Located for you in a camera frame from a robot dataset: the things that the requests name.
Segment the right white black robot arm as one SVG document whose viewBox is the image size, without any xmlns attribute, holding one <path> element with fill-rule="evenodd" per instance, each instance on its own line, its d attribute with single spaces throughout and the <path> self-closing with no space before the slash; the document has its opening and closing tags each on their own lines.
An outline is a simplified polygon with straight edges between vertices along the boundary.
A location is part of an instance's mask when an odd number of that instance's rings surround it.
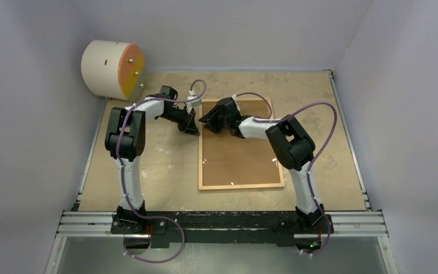
<svg viewBox="0 0 438 274">
<path fill-rule="evenodd" d="M 293 116 L 280 120 L 242 115 L 235 97 L 220 99 L 199 119 L 214 134 L 227 129 L 232 136 L 268 140 L 276 159 L 291 176 L 295 196 L 298 227 L 311 232 L 319 226 L 321 206 L 311 193 L 313 184 L 307 181 L 307 166 L 313 161 L 315 143 Z"/>
</svg>

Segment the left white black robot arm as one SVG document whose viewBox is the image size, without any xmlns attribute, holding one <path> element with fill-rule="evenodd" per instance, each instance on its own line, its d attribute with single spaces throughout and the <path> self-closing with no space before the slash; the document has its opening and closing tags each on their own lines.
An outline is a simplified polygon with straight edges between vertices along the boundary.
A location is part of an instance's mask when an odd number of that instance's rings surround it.
<svg viewBox="0 0 438 274">
<path fill-rule="evenodd" d="M 115 216 L 118 225 L 132 233 L 147 227 L 145 199 L 140 186 L 140 157 L 146 145 L 146 124 L 158 118 L 177 124 L 184 134 L 198 136 L 194 107 L 201 104 L 201 96 L 191 88 L 185 105 L 179 108 L 178 92 L 162 86 L 158 94 L 148 95 L 129 107 L 114 107 L 109 116 L 105 148 L 110 152 L 119 172 L 121 198 Z"/>
</svg>

